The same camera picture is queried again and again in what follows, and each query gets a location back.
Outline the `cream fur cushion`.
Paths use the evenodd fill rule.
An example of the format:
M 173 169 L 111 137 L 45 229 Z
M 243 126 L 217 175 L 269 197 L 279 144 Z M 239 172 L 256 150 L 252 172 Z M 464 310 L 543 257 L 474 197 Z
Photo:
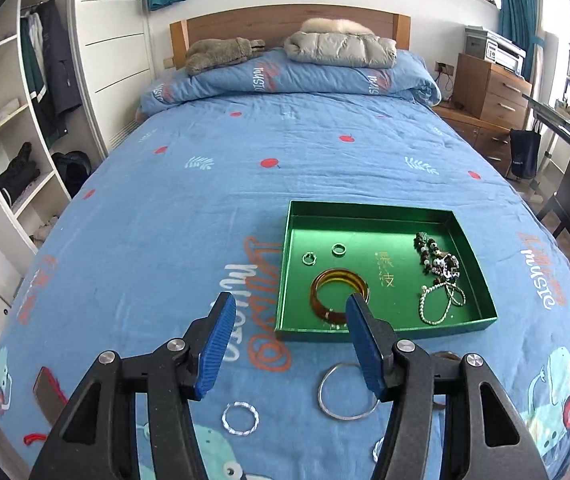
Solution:
M 339 20 L 333 20 L 332 18 L 309 18 L 304 21 L 300 27 L 302 32 L 308 32 L 312 34 L 345 34 L 354 36 L 372 36 L 374 32 L 355 21 L 344 20 L 340 18 Z

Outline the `white open wardrobe shelf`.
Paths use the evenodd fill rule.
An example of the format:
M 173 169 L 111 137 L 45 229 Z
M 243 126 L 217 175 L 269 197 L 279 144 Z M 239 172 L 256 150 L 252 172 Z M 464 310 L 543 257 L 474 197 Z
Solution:
M 38 251 L 33 233 L 71 200 L 54 154 L 81 151 L 93 166 L 105 157 L 87 98 L 64 113 L 60 138 L 46 133 L 44 114 L 36 106 L 21 23 L 49 1 L 73 39 L 72 0 L 0 0 L 0 252 L 18 271 L 26 270 Z

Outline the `green jewelry tray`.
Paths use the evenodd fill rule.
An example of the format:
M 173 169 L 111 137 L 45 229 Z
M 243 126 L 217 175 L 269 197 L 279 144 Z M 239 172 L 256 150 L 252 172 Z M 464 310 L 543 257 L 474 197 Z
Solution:
M 376 318 L 402 336 L 485 330 L 498 318 L 478 259 L 454 212 L 418 207 L 290 203 L 275 319 L 280 339 L 346 341 L 310 308 L 317 274 L 343 268 L 370 286 Z

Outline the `wooden headboard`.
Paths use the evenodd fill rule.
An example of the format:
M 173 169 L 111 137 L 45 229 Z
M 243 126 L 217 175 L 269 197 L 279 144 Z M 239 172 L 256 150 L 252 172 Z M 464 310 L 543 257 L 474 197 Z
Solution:
M 171 23 L 171 65 L 177 70 L 182 68 L 189 47 L 203 39 L 262 39 L 268 49 L 279 47 L 308 18 L 345 18 L 368 27 L 378 36 L 396 40 L 396 46 L 402 50 L 410 48 L 411 18 L 406 15 L 356 6 L 273 4 L 211 13 Z M 166 58 L 164 67 L 171 65 Z

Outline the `blue dinosaur bedspread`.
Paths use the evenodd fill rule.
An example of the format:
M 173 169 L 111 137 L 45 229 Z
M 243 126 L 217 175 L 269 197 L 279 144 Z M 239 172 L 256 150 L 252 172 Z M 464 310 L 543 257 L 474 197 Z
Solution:
M 70 396 L 100 352 L 136 356 L 180 336 L 223 290 L 234 332 L 213 390 L 192 408 L 223 474 L 366 479 L 388 405 L 357 422 L 318 408 L 324 371 L 350 344 L 273 333 L 294 200 L 454 212 L 489 285 L 486 330 L 427 339 L 477 352 L 538 440 L 550 478 L 570 469 L 570 263 L 518 193 L 429 108 L 388 96 L 244 94 L 187 102 L 144 122 L 62 214 L 0 338 L 0 433 L 31 467 L 50 430 L 33 395 L 42 366 Z M 248 437 L 230 402 L 260 414 Z

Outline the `amber resin bangle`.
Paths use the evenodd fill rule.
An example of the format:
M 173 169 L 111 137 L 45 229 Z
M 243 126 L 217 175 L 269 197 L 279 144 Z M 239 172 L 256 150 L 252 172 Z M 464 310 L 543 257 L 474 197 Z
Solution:
M 325 323 L 343 326 L 347 323 L 344 305 L 352 294 L 370 300 L 370 286 L 360 274 L 343 268 L 325 270 L 317 274 L 310 286 L 311 311 Z

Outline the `small twisted silver hoop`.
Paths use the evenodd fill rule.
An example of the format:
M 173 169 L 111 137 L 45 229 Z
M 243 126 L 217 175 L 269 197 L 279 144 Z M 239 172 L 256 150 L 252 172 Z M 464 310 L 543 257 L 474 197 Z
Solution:
M 221 422 L 224 430 L 235 437 L 248 437 L 257 431 L 260 414 L 250 403 L 234 401 L 222 411 Z

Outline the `folded blue duvet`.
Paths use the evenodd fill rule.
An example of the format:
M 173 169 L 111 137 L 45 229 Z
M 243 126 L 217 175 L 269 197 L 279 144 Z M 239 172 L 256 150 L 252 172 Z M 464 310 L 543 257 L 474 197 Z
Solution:
M 148 118 L 187 102 L 232 94 L 338 93 L 399 96 L 434 106 L 441 91 L 424 60 L 407 50 L 391 68 L 353 68 L 299 63 L 282 49 L 233 66 L 190 76 L 176 70 L 153 82 L 140 96 L 137 115 Z

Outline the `white grey printer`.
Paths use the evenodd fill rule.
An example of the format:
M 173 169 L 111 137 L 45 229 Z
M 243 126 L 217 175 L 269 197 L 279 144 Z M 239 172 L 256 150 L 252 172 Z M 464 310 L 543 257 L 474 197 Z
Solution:
M 474 58 L 501 65 L 521 76 L 526 52 L 503 36 L 479 26 L 465 28 L 465 53 Z

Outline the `red case smartphone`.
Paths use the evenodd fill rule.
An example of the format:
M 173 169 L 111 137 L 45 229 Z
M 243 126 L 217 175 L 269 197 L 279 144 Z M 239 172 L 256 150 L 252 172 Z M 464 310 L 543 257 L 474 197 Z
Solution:
M 36 375 L 33 395 L 45 419 L 53 427 L 68 400 L 57 378 L 46 366 L 42 366 Z

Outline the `plain silver bangle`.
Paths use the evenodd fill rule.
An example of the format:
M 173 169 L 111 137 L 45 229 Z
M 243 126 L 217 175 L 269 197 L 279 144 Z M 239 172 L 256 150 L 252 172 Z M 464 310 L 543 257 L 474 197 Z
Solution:
M 339 362 L 324 371 L 316 390 L 320 411 L 337 422 L 357 422 L 373 415 L 379 401 L 362 382 L 361 367 Z

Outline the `grey puffer jacket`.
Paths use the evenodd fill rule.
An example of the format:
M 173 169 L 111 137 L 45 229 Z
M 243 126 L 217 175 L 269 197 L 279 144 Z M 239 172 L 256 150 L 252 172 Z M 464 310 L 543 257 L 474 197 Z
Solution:
M 376 35 L 296 32 L 284 42 L 288 58 L 299 63 L 351 68 L 391 68 L 396 42 Z

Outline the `dark brown jade bangle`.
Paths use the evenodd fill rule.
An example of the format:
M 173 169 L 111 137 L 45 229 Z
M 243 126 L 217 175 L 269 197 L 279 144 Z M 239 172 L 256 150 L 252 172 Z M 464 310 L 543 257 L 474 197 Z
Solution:
M 451 351 L 438 351 L 434 352 L 431 356 L 435 359 L 448 360 L 456 363 L 460 362 L 460 356 Z M 442 411 L 445 409 L 445 402 L 434 401 L 432 402 L 432 407 L 437 411 Z

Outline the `wooden drawer chest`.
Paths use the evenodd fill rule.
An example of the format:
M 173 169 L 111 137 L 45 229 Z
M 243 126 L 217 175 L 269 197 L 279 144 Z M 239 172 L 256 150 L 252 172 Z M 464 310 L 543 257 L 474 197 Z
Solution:
M 501 65 L 461 53 L 449 102 L 434 111 L 502 176 L 512 164 L 510 133 L 526 122 L 531 84 Z

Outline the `hanging dark clothes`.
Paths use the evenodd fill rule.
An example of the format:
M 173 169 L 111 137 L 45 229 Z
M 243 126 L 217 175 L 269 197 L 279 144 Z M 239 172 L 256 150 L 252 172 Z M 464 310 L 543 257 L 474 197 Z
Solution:
M 55 0 L 20 18 L 24 76 L 44 142 L 51 148 L 69 132 L 67 116 L 82 105 L 69 36 Z

